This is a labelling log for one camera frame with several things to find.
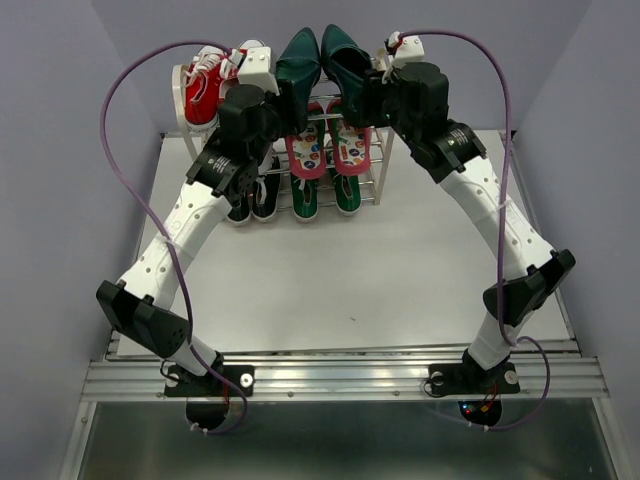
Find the green metallic loafer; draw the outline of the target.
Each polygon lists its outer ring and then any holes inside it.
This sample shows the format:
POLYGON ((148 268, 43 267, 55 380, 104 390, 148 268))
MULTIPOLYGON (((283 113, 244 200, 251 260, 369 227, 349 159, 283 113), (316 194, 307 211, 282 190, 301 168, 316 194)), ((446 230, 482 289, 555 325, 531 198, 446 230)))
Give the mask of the green metallic loafer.
POLYGON ((276 80, 302 82, 309 88, 309 99, 321 74, 320 51, 309 27, 299 30, 276 62, 276 80))
POLYGON ((362 92, 366 73, 373 69, 370 55, 339 26, 329 24, 321 40, 321 64, 341 93, 342 115, 355 127, 366 127, 362 92))

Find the pink kids sandal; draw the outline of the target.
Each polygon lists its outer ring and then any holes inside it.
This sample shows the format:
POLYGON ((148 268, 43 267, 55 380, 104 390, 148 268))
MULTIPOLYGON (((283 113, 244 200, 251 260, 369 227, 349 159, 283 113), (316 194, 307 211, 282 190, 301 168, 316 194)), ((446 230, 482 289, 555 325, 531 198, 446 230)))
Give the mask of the pink kids sandal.
POLYGON ((308 105, 307 112, 296 132, 285 138, 287 160, 292 181, 302 183, 319 180, 326 172, 327 162, 324 149, 326 122, 324 119, 311 120, 316 114, 322 114, 319 102, 308 105))
POLYGON ((331 153, 336 171, 343 176, 359 176, 371 166, 370 127, 352 126, 343 116, 342 101, 332 100, 326 109, 330 115, 327 119, 332 143, 331 153))

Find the green canvas sneaker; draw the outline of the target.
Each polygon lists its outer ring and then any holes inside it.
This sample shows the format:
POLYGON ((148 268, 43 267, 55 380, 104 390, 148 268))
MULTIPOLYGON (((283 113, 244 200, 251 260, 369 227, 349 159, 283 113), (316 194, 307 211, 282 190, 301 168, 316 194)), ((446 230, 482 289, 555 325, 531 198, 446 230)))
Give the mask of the green canvas sneaker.
POLYGON ((299 222, 308 223, 318 213, 318 180, 305 180, 290 174, 292 209, 299 222))
POLYGON ((344 216, 355 215, 361 207, 360 184, 357 176, 345 176, 336 169, 329 174, 334 188, 336 206, 344 216))

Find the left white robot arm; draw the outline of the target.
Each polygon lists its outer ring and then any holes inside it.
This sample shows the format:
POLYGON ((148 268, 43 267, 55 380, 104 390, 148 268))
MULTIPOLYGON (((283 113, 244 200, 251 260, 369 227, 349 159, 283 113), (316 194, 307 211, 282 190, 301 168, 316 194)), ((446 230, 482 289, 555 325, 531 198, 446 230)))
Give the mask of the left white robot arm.
POLYGON ((219 126, 186 173, 174 206, 139 259, 117 281, 103 281, 96 297, 111 326, 122 336, 179 366, 199 393, 222 382, 222 355, 194 334, 191 313, 171 306, 186 291, 185 272, 214 228, 257 180, 259 166, 278 139, 301 129, 301 109, 291 82, 277 92, 239 84, 218 111, 219 126))

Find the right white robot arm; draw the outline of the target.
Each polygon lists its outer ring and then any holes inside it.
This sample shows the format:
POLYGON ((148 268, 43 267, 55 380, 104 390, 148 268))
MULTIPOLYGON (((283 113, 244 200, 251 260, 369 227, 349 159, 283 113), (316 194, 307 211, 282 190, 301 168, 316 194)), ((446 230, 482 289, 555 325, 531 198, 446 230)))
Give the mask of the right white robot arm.
POLYGON ((480 329, 458 363, 429 370, 438 395, 480 392, 510 373, 508 359, 530 317, 576 264, 570 250, 544 240, 504 189, 474 130, 448 116, 449 81, 426 62, 364 75, 358 105, 367 126, 389 126, 463 210, 496 260, 496 281, 482 296, 480 329))

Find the cream shoe shelf with rods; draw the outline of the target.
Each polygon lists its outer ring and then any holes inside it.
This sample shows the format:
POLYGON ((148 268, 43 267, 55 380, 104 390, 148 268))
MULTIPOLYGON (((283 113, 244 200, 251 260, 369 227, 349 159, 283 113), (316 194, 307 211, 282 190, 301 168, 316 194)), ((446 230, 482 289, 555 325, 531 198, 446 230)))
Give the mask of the cream shoe shelf with rods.
MULTIPOLYGON (((380 48, 376 51, 376 53, 371 57, 371 62, 374 67, 378 70, 384 70, 387 67, 387 64, 390 62, 388 60, 388 55, 384 48, 380 48)), ((204 144, 208 140, 211 135, 212 130, 193 130, 190 129, 186 122, 186 117, 184 115, 184 104, 185 104, 185 84, 187 80, 187 74, 189 70, 189 65, 178 64, 175 65, 172 69, 171 73, 171 91, 172 91, 172 99, 175 110, 176 122, 178 125, 178 133, 172 132, 167 134, 170 137, 181 137, 186 149, 189 153, 189 156, 192 160, 195 160, 198 156, 199 152, 204 147, 204 144)), ((328 104, 329 101, 334 99, 339 99, 341 95, 337 93, 323 94, 317 95, 315 94, 317 91, 317 87, 319 86, 327 86, 331 83, 331 80, 326 76, 322 76, 317 85, 314 87, 313 95, 310 96, 309 105, 311 106, 313 102, 318 101, 323 107, 324 104, 328 104)), ((325 113, 313 114, 308 117, 310 122, 320 121, 320 120, 329 120, 329 119, 338 119, 341 118, 341 114, 327 114, 325 113)), ((382 199, 382 193, 384 191, 385 181, 387 178, 389 164, 391 160, 392 146, 394 144, 395 134, 393 132, 387 133, 384 128, 374 128, 372 127, 372 140, 370 143, 371 147, 371 166, 370 168, 363 174, 364 180, 360 181, 360 185, 371 190, 370 197, 363 197, 363 202, 372 202, 374 205, 379 205, 382 199)), ((286 148, 280 148, 278 143, 273 147, 272 154, 277 155, 280 158, 281 168, 279 169, 271 169, 266 171, 264 175, 289 175, 290 168, 287 159, 286 148)))

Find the right red canvas sneaker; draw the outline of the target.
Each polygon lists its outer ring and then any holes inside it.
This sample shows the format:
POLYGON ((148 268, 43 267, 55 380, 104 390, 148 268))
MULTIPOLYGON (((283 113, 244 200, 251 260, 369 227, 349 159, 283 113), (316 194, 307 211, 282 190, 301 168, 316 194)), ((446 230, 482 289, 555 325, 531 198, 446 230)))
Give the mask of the right red canvas sneaker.
MULTIPOLYGON (((263 45, 264 43, 261 40, 248 39, 242 42, 237 47, 237 51, 240 54, 245 55, 249 49, 262 47, 263 45)), ((222 81, 218 91, 219 102, 222 102, 226 98, 228 91, 233 86, 238 84, 238 80, 237 80, 238 71, 239 71, 239 65, 232 63, 230 60, 225 60, 221 64, 220 76, 222 78, 222 81)))

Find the red canvas sneaker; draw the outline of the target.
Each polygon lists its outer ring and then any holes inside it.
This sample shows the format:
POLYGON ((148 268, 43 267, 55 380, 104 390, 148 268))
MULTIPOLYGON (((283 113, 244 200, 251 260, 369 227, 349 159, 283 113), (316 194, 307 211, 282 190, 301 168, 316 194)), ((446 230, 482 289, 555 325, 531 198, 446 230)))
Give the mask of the red canvas sneaker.
POLYGON ((213 124, 224 59, 225 53, 214 46, 202 47, 193 57, 185 83, 185 118, 193 129, 206 129, 213 124))
MULTIPOLYGON (((242 42, 237 47, 237 51, 240 54, 245 55, 249 49, 262 47, 263 45, 264 43, 261 40, 248 39, 242 42)), ((221 64, 220 76, 222 78, 222 81, 218 91, 219 102, 222 102, 226 98, 228 91, 233 86, 238 84, 238 80, 237 80, 238 71, 239 71, 239 65, 232 63, 230 60, 225 60, 221 64)))

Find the right black sneaker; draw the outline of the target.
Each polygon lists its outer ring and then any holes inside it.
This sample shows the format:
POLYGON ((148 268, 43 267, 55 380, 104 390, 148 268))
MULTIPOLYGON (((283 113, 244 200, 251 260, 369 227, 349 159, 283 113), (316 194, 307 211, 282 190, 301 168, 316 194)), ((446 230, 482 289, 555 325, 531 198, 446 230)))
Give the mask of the right black sneaker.
POLYGON ((264 160, 259 167, 258 177, 253 186, 252 214, 256 220, 262 223, 271 221, 276 214, 281 174, 271 173, 271 170, 279 170, 280 161, 277 156, 271 158, 271 163, 264 160))

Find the black sneaker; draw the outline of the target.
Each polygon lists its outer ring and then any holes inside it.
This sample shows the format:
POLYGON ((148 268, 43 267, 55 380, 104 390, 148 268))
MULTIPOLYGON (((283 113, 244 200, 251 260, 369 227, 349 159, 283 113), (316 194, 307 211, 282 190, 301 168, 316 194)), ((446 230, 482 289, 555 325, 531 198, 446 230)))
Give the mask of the black sneaker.
POLYGON ((271 170, 279 170, 280 161, 277 156, 271 158, 271 163, 264 160, 259 167, 258 177, 253 186, 252 214, 256 220, 262 223, 271 221, 276 214, 281 174, 271 173, 271 170))
POLYGON ((243 196, 232 205, 232 209, 227 215, 227 220, 234 227, 246 225, 251 218, 250 198, 243 196))

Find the left red canvas sneaker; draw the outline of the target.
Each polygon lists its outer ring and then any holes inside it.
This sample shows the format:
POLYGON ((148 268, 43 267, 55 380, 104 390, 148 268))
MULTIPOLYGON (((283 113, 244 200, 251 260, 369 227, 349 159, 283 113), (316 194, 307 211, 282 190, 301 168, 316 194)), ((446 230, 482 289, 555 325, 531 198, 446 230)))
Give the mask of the left red canvas sneaker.
POLYGON ((225 53, 214 46, 202 47, 193 57, 185 83, 185 118, 193 129, 206 129, 213 124, 224 59, 225 53))

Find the left black sneaker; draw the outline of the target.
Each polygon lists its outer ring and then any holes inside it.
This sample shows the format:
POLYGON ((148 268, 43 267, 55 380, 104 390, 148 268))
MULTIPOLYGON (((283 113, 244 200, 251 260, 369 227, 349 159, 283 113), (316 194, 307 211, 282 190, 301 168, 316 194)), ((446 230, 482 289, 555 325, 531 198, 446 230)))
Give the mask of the left black sneaker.
POLYGON ((250 198, 243 196, 232 205, 232 209, 227 215, 227 220, 234 227, 246 225, 251 218, 250 198))

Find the aluminium mounting rail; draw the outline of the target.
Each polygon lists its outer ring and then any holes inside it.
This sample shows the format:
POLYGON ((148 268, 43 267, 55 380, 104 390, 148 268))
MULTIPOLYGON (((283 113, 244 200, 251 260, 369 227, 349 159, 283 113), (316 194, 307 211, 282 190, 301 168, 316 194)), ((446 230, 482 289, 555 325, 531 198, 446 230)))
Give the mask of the aluminium mounting rail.
MULTIPOLYGON (((537 399, 551 375, 551 399, 607 398, 600 364, 581 354, 574 341, 548 341, 546 359, 530 345, 514 351, 520 397, 537 399)), ((229 366, 251 365, 251 401, 419 401, 428 369, 461 359, 461 345, 422 348, 261 352, 228 354, 229 366)), ((109 354, 90 364, 81 392, 86 402, 164 401, 160 363, 150 356, 109 354)))

